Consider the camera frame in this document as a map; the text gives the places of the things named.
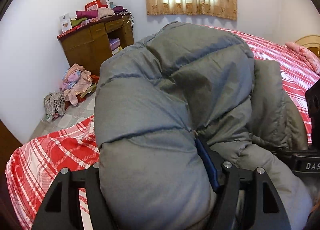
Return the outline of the pink clothes pile on floor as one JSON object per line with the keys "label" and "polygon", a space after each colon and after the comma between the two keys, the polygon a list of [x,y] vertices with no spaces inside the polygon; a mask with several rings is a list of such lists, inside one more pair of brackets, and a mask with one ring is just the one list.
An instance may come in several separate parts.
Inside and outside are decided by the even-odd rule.
{"label": "pink clothes pile on floor", "polygon": [[64,100],[76,106],[79,99],[93,92],[93,86],[98,83],[98,80],[99,76],[91,74],[81,65],[74,64],[65,72],[59,88]]}

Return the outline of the grey puffer jacket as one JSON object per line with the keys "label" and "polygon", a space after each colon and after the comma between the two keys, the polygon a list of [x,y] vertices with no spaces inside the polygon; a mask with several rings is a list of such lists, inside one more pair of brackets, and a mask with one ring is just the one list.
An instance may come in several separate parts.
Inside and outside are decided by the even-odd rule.
{"label": "grey puffer jacket", "polygon": [[170,23],[100,67],[94,129],[101,192],[120,229],[200,229],[217,203],[195,138],[235,168],[263,167],[292,229],[312,209],[276,149],[305,150],[306,129],[280,65],[236,34]]}

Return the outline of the clothes pile on desk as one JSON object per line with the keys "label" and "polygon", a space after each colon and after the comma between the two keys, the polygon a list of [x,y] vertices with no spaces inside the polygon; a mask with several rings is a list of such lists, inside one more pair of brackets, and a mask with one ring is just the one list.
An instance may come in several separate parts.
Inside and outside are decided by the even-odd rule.
{"label": "clothes pile on desk", "polygon": [[72,27],[81,25],[82,22],[88,21],[90,19],[101,19],[105,17],[111,17],[119,15],[120,13],[127,12],[127,9],[121,5],[114,5],[109,0],[106,0],[108,3],[108,8],[99,8],[93,11],[78,10],[75,15],[75,19],[71,19]]}

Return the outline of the pink floral pillow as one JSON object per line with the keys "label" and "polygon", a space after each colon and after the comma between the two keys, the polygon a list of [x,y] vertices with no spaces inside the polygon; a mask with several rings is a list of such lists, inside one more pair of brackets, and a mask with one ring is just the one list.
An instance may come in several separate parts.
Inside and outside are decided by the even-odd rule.
{"label": "pink floral pillow", "polygon": [[319,75],[319,58],[312,51],[294,42],[286,42],[285,45],[298,54],[298,58]]}

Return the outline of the grey cloth on floor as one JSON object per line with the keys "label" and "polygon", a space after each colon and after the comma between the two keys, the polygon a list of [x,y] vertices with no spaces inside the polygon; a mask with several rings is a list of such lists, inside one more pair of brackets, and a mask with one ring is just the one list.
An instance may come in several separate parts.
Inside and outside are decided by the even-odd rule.
{"label": "grey cloth on floor", "polygon": [[58,116],[65,115],[66,105],[62,92],[49,93],[44,97],[43,104],[47,120],[53,120]]}

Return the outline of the brown wooden desk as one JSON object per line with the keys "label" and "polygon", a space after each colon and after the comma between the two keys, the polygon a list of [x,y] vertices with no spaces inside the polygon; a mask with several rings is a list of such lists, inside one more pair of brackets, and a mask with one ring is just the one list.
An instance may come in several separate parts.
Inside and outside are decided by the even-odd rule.
{"label": "brown wooden desk", "polygon": [[57,37],[70,66],[78,64],[99,75],[101,64],[112,57],[110,39],[120,39],[124,49],[134,44],[131,13],[106,17],[69,30]]}

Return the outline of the red plaid bed sheet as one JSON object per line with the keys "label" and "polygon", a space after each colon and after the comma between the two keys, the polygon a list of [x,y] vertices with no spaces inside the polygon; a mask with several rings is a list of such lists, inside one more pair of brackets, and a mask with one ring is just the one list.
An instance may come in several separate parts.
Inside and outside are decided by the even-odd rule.
{"label": "red plaid bed sheet", "polygon": [[[319,75],[303,62],[302,56],[284,45],[240,31],[235,34],[249,45],[255,59],[279,62],[283,88],[297,106],[310,136],[311,120],[304,94]],[[5,168],[4,185],[9,193],[5,206],[13,207],[21,229],[31,229],[44,195],[60,169],[85,169],[98,161],[93,120],[92,115],[77,118],[74,125],[34,138],[11,155]]]}

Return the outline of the wooden headboard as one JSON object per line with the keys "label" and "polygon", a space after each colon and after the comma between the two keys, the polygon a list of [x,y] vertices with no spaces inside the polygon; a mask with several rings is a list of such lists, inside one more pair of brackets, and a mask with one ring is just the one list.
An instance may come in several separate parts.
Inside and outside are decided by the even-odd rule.
{"label": "wooden headboard", "polygon": [[296,40],[296,43],[306,47],[319,58],[320,36],[308,35]]}

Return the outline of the red box on desk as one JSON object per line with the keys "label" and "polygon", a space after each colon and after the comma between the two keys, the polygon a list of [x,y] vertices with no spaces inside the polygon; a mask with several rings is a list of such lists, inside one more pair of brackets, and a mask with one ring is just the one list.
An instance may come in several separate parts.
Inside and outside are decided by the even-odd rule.
{"label": "red box on desk", "polygon": [[86,11],[93,11],[99,8],[108,8],[108,3],[106,0],[94,0],[85,5]]}

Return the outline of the white card box on desk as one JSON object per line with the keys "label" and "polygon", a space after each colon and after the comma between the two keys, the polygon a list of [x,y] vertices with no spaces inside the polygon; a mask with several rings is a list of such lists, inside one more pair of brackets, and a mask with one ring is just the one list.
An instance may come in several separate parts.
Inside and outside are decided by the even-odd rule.
{"label": "white card box on desk", "polygon": [[66,13],[59,17],[60,24],[61,24],[61,31],[62,33],[67,32],[68,30],[72,29],[71,18],[69,13]]}

